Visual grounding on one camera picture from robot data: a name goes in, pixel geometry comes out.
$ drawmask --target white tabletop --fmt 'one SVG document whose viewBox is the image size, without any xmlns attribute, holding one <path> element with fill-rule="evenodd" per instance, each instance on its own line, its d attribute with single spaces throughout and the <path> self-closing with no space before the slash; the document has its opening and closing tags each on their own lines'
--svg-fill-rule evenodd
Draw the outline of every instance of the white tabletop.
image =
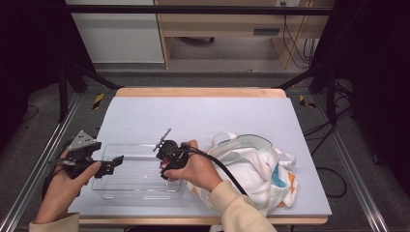
<svg viewBox="0 0 410 232">
<path fill-rule="evenodd" d="M 290 99 L 115 97 L 97 138 L 102 148 L 93 158 L 99 160 L 107 144 L 158 143 L 167 129 L 172 129 L 167 139 L 177 143 L 196 139 L 201 150 L 210 149 L 213 136 L 224 131 L 267 138 L 284 153 L 296 156 L 296 166 L 289 170 L 299 181 L 294 204 L 273 209 L 269 217 L 326 217 L 332 213 Z M 83 218 L 216 216 L 187 188 L 181 199 L 144 202 L 102 199 L 88 185 L 70 211 L 81 212 Z"/>
</svg>

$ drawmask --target hand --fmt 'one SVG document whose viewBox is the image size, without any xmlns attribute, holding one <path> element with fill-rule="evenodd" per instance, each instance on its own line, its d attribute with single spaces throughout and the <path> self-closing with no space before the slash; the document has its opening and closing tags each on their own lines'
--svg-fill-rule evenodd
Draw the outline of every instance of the hand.
<svg viewBox="0 0 410 232">
<path fill-rule="evenodd" d="M 195 140 L 191 140 L 185 144 L 193 148 L 198 148 L 198 144 Z M 195 153 L 190 153 L 190 159 L 184 168 L 170 169 L 163 174 L 171 179 L 185 179 L 193 185 L 208 191 L 212 191 L 222 182 L 213 163 L 209 159 Z"/>
<path fill-rule="evenodd" d="M 61 158 L 64 158 L 67 153 L 67 151 L 64 152 Z M 58 164 L 34 223 L 46 224 L 65 218 L 82 186 L 88 183 L 101 165 L 100 161 L 94 162 L 81 175 L 72 180 L 63 170 L 63 165 Z"/>
</svg>

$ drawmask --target beige sleeve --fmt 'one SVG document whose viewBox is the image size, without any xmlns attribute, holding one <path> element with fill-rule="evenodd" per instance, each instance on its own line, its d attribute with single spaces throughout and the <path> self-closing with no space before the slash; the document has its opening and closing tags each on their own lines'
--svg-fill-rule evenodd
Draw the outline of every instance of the beige sleeve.
<svg viewBox="0 0 410 232">
<path fill-rule="evenodd" d="M 78 231 L 79 214 L 69 214 L 67 217 L 51 222 L 49 224 L 34 224 L 30 222 L 29 232 L 77 232 Z"/>
<path fill-rule="evenodd" d="M 221 214 L 225 232 L 269 232 L 277 231 L 257 209 L 252 200 L 239 194 L 230 181 L 217 185 L 209 197 L 210 203 Z"/>
</svg>

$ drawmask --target white cabinet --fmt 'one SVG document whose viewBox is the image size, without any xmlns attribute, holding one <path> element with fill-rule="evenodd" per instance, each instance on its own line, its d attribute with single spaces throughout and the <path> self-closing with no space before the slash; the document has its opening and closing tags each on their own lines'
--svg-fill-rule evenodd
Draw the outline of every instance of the white cabinet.
<svg viewBox="0 0 410 232">
<path fill-rule="evenodd" d="M 153 5 L 152 0 L 66 0 L 72 5 Z M 163 63 L 155 14 L 73 14 L 93 63 Z"/>
</svg>

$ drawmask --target clear plastic container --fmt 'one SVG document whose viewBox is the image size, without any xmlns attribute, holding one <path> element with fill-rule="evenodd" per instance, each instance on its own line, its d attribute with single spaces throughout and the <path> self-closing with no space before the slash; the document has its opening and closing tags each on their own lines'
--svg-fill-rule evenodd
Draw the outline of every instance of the clear plastic container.
<svg viewBox="0 0 410 232">
<path fill-rule="evenodd" d="M 108 144 L 102 160 L 124 156 L 113 175 L 94 179 L 92 190 L 102 198 L 122 199 L 175 199 L 182 195 L 182 180 L 166 181 L 161 177 L 160 160 L 153 152 L 154 144 Z"/>
</svg>

